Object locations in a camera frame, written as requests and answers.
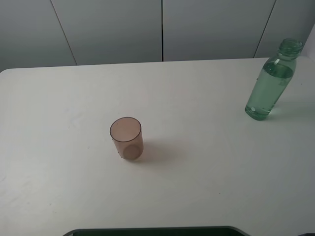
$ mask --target white table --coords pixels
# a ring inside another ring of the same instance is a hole
[[[270,118],[244,107],[266,59],[11,69],[0,74],[0,235],[233,226],[315,233],[315,63]],[[111,123],[143,127],[119,157]]]

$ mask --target bottle neck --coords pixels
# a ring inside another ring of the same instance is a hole
[[[290,56],[288,56],[288,55],[284,55],[284,54],[282,54],[280,52],[277,53],[277,57],[280,60],[285,60],[285,61],[293,61],[293,60],[297,59],[298,56],[299,55],[290,55]]]

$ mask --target cup rim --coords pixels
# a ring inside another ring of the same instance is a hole
[[[135,120],[139,123],[139,125],[140,125],[140,131],[139,131],[139,133],[136,135],[136,137],[134,137],[133,139],[130,139],[130,140],[127,140],[127,141],[119,141],[119,140],[117,140],[117,139],[115,139],[115,138],[113,137],[111,130],[112,130],[113,125],[114,125],[117,121],[119,121],[120,119],[124,119],[124,118],[135,119]],[[115,140],[115,141],[117,141],[117,142],[119,142],[119,143],[127,143],[127,142],[130,142],[130,141],[132,141],[132,140],[138,138],[138,136],[141,134],[141,131],[142,131],[142,126],[141,126],[140,121],[138,121],[136,118],[133,118],[133,117],[121,117],[121,118],[115,120],[115,121],[112,123],[112,125],[110,126],[110,128],[109,128],[110,137],[112,137],[113,140]]]

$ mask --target green plastic bottle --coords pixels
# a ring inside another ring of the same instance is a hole
[[[295,72],[296,58],[303,43],[287,38],[283,40],[276,56],[264,64],[255,87],[245,107],[245,112],[255,120],[267,118]]]

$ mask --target water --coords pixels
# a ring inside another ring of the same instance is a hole
[[[293,76],[293,70],[271,62],[264,65],[245,111],[256,119],[266,119]]]

